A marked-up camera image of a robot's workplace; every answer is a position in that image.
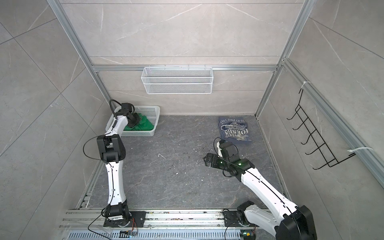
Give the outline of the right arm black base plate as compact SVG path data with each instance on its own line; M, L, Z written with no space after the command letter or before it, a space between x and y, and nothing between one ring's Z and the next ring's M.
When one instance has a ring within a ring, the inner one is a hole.
M222 211L225 227L255 227L256 225L249 223L244 217L240 217L237 211L224 209Z

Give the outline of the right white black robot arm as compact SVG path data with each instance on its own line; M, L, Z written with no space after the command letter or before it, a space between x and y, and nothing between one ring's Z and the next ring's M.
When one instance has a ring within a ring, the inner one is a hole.
M237 208L238 222L256 225L277 240L316 240L314 217L306 206L297 206L274 188L248 159L241 159L238 148L231 142L217 142L216 153L203 158L207 167L222 170L248 187L268 208L260 209L247 201Z

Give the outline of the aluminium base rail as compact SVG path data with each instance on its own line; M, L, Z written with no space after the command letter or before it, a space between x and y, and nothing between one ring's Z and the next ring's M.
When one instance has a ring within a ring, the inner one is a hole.
M58 230L62 240L258 240L273 239L264 229L225 227L224 209L132 210L145 211L141 228L103 227L99 209L69 210Z

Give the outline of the blue-grey tank top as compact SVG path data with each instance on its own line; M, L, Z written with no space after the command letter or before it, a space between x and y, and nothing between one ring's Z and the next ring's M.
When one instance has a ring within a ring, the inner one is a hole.
M252 139L248 123L243 118L219 117L220 138L234 145L249 144Z

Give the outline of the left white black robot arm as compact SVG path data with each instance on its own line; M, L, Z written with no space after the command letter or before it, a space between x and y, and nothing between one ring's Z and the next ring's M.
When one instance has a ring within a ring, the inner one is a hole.
M111 99L110 107L112 103L118 104L121 108L117 112L111 108L113 123L104 135L97 137L97 145L101 161L107 169L109 183L108 205L103 215L108 221L122 224L130 221L131 213L123 188L122 169L126 149L121 136L125 127L134 128L140 123L141 118L132 104Z

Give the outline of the green tank top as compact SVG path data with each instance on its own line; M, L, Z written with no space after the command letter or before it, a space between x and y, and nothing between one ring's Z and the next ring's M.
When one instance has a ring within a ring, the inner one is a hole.
M124 128L125 131L151 131L154 129L154 125L148 120L146 116L143 116L142 114L138 114L140 117L140 122L133 128L130 128L129 126L126 126Z

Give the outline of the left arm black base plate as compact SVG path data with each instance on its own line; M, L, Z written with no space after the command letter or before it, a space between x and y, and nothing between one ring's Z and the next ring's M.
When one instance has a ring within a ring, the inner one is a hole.
M145 211L133 211L130 212L130 216L114 216L106 217L103 227L111 228L141 228L144 226L146 214Z

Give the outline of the white plastic laundry basket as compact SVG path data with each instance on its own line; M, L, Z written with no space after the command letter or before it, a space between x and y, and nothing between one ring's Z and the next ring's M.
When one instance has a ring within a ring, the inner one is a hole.
M140 117L134 128L125 126L121 137L153 137L160 118L159 106L135 106L135 114Z

